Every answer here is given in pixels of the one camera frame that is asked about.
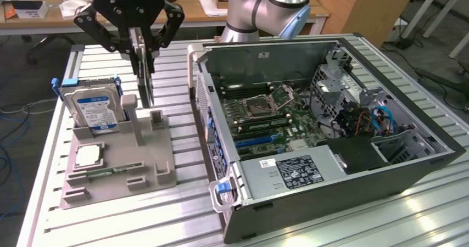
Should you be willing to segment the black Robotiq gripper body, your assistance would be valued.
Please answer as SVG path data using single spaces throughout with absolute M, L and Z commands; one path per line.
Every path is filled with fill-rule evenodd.
M 90 16 L 95 20 L 100 14 L 119 29 L 139 27 L 148 31 L 163 6 L 164 0 L 92 0 Z

